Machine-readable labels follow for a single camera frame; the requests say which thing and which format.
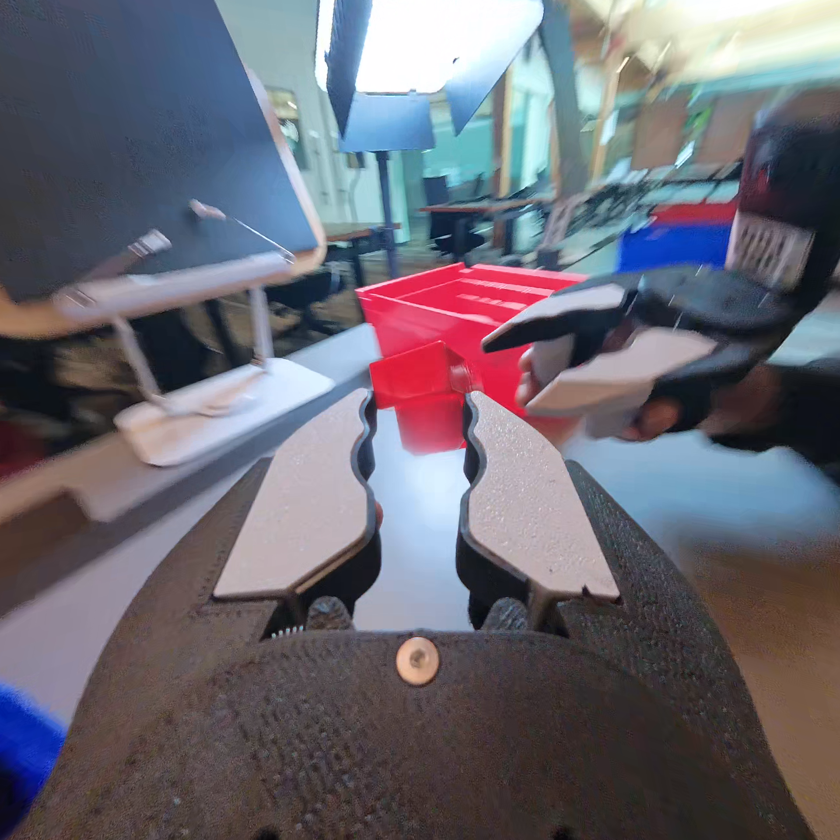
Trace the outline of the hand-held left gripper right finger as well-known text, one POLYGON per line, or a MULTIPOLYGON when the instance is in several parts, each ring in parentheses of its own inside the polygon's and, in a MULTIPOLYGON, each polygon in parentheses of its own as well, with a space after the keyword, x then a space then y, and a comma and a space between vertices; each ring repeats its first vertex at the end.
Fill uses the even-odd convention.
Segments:
POLYGON ((456 571, 472 629, 511 606, 526 629, 562 603, 613 609, 621 593, 562 454, 483 392, 465 397, 456 571))

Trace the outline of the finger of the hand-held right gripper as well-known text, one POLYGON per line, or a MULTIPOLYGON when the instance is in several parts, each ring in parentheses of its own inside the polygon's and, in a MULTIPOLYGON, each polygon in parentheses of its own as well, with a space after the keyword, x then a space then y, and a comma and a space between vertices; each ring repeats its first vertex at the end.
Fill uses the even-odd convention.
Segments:
POLYGON ((666 374, 700 361, 717 342, 698 332, 647 328, 620 350, 554 374, 526 405, 538 417, 584 416, 641 406, 666 374))
POLYGON ((560 290, 520 311, 480 342, 493 354, 525 345, 572 338, 573 350, 592 356, 625 319, 635 291, 609 282, 560 290))

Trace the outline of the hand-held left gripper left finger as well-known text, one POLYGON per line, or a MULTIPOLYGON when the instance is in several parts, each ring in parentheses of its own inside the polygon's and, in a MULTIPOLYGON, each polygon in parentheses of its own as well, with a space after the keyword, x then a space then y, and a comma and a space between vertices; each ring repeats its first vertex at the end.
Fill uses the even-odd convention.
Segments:
POLYGON ((319 599, 353 617, 382 568, 370 477, 376 405, 357 388, 276 450, 213 588, 223 606, 264 606, 262 635, 305 630, 319 599))

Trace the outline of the red plastic bin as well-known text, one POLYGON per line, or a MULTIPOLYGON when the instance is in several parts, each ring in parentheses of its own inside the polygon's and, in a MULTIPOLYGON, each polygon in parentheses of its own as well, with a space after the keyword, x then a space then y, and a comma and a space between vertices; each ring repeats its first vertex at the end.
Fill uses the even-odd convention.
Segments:
POLYGON ((519 359, 524 348, 485 353, 481 341, 526 307, 587 275, 568 271, 455 264, 358 291, 383 357, 442 341, 469 363, 480 389, 519 417, 519 359))

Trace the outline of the red toy block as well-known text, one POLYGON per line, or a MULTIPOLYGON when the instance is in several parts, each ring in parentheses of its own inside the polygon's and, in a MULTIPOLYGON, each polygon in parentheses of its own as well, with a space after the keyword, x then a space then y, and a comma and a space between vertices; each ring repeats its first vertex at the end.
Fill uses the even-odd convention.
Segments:
POLYGON ((375 403, 395 412, 403 448, 415 456, 466 446, 466 395, 482 389, 479 370, 446 343, 436 341, 370 365, 375 403))

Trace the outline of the blue bin with white label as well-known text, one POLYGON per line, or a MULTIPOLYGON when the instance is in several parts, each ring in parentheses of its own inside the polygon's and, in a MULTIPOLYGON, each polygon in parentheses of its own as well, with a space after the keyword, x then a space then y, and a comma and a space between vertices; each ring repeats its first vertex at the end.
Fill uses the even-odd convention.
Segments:
POLYGON ((651 224, 619 239, 616 272, 669 266, 724 267, 732 222, 725 224, 651 224))

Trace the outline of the red storage tote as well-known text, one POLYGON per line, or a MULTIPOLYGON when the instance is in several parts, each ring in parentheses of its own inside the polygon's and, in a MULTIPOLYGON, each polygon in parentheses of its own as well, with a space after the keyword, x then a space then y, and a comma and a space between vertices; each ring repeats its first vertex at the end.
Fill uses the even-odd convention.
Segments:
POLYGON ((666 226, 731 226, 738 210, 733 198, 725 203, 673 203, 656 205, 650 214, 651 224, 666 226))

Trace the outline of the wooden office desk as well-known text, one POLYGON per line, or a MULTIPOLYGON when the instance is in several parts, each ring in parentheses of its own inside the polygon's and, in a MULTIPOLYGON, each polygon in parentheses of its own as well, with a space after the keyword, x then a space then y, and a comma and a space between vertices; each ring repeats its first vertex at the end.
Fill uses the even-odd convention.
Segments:
POLYGON ((554 198, 553 193, 538 193, 520 198, 488 198, 473 203, 427 205, 422 206, 419 211, 422 214, 456 215, 451 254, 454 262, 463 263, 469 253, 465 239, 468 218, 489 219, 493 224, 502 224, 501 254, 508 257, 515 252, 515 220, 534 207, 552 205, 554 198))

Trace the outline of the black office chair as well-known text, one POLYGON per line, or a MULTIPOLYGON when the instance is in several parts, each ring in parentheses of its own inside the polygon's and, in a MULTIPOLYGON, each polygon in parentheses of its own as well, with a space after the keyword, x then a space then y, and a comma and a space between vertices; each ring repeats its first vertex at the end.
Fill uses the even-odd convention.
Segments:
MULTIPOLYGON (((449 192, 444 175, 425 176, 423 191, 426 207, 449 204, 449 192)), ((449 256, 455 263, 465 263, 467 256, 483 246, 487 238, 476 230, 476 216, 451 210, 428 212, 428 238, 433 250, 441 256, 449 256)))

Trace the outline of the black light stand pole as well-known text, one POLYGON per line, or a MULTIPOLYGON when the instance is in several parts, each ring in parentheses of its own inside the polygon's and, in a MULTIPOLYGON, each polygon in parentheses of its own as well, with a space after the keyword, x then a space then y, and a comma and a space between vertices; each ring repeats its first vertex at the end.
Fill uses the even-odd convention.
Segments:
POLYGON ((395 219, 393 214, 392 184, 389 169, 390 153, 384 150, 374 152, 381 189, 381 205, 383 213, 382 237, 385 245, 385 257, 388 277, 395 280, 400 276, 398 265, 398 250, 395 238, 395 219))

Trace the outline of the studio light panel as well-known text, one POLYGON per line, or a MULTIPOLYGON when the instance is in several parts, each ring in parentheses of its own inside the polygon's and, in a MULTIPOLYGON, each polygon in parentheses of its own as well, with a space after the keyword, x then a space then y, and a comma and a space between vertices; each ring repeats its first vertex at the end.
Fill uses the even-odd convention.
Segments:
POLYGON ((439 97, 460 135, 543 15, 540 1, 318 2, 314 72, 339 150, 433 149, 439 97))

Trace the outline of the blue plastic bin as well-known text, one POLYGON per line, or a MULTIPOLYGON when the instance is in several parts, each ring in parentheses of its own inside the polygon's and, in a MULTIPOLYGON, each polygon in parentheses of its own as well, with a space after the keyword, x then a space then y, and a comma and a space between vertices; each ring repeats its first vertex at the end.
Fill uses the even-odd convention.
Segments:
POLYGON ((27 814, 51 775, 66 730, 25 695, 1 685, 1 836, 27 814))

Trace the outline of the black board with pale rim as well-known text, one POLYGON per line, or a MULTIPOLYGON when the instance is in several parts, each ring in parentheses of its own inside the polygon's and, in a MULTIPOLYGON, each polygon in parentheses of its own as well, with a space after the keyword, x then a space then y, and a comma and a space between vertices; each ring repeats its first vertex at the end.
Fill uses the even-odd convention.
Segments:
POLYGON ((215 2, 2 2, 1 334, 262 286, 327 242, 215 2))

